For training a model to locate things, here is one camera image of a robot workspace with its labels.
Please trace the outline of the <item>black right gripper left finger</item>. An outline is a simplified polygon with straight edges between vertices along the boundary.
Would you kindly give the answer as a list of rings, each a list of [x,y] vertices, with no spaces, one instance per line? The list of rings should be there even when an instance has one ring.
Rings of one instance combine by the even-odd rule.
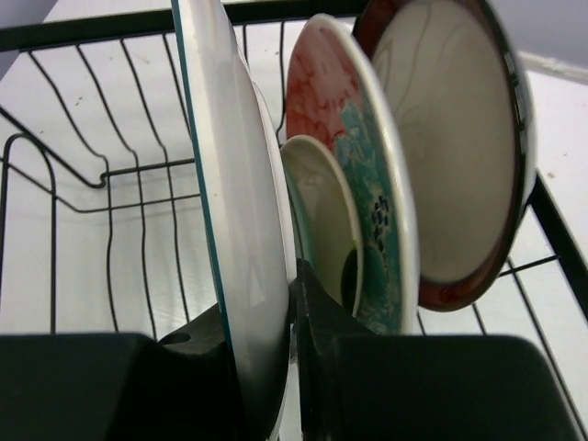
[[[243,409],[212,306],[143,334],[1,339],[4,440],[240,440]]]

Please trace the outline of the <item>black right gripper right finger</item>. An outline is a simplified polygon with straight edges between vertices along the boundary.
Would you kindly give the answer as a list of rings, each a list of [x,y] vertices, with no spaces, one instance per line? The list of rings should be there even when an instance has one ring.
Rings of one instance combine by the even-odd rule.
[[[377,335],[299,261],[301,432],[306,440],[578,440],[552,369],[509,335]]]

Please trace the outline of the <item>black wire dish rack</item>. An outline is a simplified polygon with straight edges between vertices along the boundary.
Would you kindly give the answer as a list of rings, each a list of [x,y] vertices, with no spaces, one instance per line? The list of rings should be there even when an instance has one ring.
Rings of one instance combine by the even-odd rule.
[[[1,335],[163,337],[216,302],[169,1],[150,3],[57,1],[42,24],[1,25],[13,58],[1,75]],[[234,31],[284,141],[306,17],[253,5],[229,6],[249,13]],[[420,309],[415,333],[530,340],[587,440],[585,261],[539,170],[488,293],[456,312]]]

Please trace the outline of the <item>cream plate with black sprig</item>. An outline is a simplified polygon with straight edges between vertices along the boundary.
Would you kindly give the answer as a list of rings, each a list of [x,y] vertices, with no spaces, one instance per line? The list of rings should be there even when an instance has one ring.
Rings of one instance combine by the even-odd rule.
[[[355,316],[361,300],[364,244],[345,174],[327,147],[308,135],[286,141],[281,157],[287,183],[298,188],[311,222],[315,275],[325,291]]]

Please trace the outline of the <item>white plate with orange sunburst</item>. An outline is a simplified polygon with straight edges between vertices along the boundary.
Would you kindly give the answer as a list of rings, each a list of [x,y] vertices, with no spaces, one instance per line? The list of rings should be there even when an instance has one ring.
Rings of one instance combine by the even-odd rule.
[[[219,1],[175,1],[175,34],[213,281],[248,426],[273,429],[288,374],[288,284],[275,143]]]

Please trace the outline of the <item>red and teal floral plate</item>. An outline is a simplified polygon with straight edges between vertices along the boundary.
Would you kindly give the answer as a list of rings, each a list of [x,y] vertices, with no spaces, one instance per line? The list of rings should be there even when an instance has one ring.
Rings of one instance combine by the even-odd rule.
[[[366,54],[327,14],[311,17],[288,64],[286,135],[321,141],[339,163],[364,241],[357,319],[376,334],[410,334],[420,258],[413,192],[401,140]]]

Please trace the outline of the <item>dark red rimmed cream plate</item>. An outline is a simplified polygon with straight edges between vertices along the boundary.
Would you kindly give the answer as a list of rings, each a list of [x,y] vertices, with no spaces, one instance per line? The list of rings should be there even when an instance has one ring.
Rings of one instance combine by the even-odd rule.
[[[464,308],[500,273],[536,181],[526,73],[487,1],[371,1],[353,33],[401,137],[419,302]]]

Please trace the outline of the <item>blue patterned teal plate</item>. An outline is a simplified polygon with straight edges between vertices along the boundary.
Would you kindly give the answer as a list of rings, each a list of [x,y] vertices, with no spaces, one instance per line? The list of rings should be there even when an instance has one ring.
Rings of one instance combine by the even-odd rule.
[[[301,194],[293,183],[288,183],[291,215],[294,228],[295,246],[297,257],[306,260],[313,269],[316,268],[316,253],[308,217]]]

